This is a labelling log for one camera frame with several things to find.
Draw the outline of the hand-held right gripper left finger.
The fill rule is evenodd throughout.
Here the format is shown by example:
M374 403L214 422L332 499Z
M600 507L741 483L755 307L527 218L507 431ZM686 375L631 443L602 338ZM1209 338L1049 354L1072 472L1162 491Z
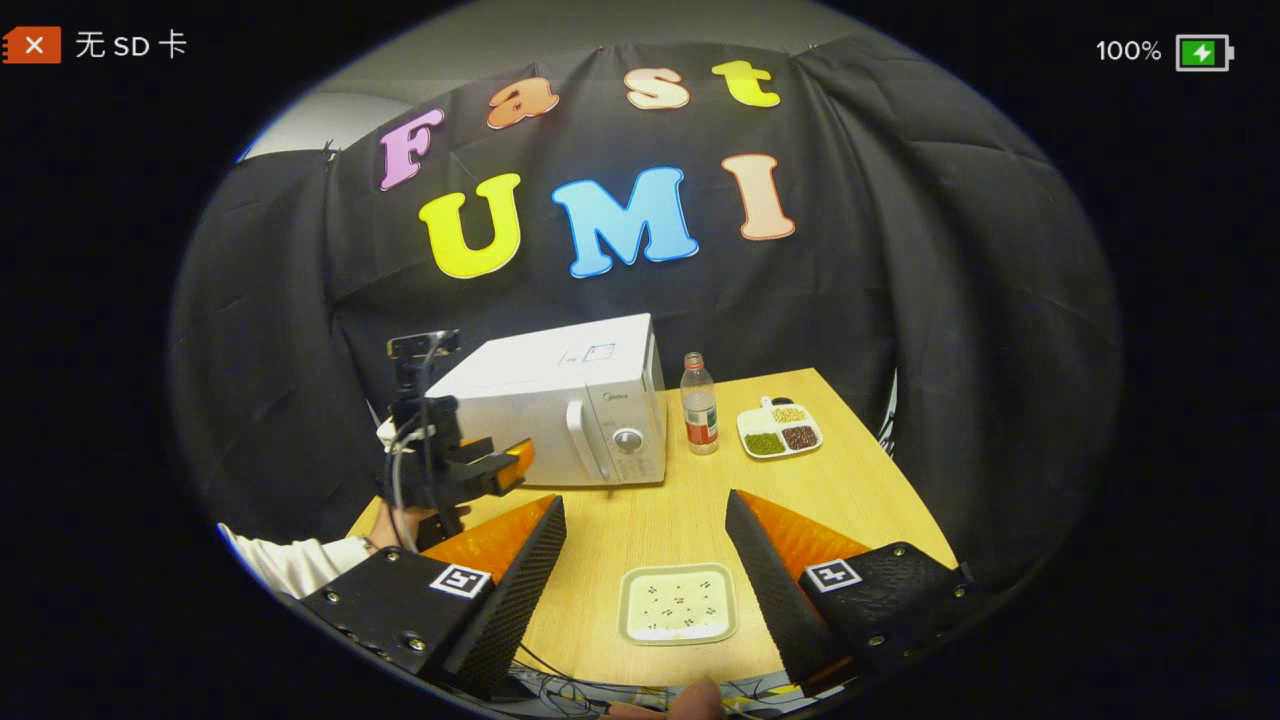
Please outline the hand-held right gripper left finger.
M420 553L388 547L300 603L384 664L492 700L566 536L564 501L545 495Z

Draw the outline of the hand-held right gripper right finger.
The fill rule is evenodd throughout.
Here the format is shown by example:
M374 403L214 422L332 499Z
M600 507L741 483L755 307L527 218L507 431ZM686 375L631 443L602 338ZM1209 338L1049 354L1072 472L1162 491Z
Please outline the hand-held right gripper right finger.
M788 679L804 691L884 678L977 610L977 585L905 541L870 548L745 489L724 529Z

